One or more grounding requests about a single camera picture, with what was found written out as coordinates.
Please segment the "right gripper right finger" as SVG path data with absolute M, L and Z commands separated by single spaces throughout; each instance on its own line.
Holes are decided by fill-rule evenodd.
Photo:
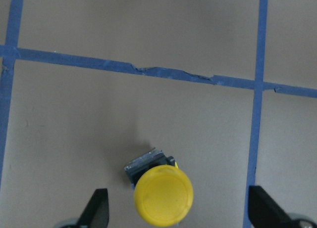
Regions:
M 316 222 L 290 216 L 259 185 L 249 187 L 248 218 L 255 228 L 315 228 Z

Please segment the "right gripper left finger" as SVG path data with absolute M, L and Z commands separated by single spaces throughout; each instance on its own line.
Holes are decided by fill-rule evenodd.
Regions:
M 56 228 L 107 228 L 109 224 L 108 189 L 96 189 L 78 219 L 59 222 Z

